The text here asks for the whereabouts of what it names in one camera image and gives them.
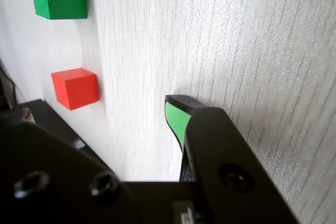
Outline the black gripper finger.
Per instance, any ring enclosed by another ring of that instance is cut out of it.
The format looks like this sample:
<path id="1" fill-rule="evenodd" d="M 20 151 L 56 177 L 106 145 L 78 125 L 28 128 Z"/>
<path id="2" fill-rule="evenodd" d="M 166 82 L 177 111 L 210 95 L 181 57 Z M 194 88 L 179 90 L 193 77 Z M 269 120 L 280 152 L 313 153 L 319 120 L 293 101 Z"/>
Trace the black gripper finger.
<path id="1" fill-rule="evenodd" d="M 126 223 L 114 173 L 40 126 L 1 118 L 1 223 Z"/>
<path id="2" fill-rule="evenodd" d="M 228 114 L 187 95 L 165 97 L 165 118 L 199 185 L 208 223 L 296 223 Z"/>

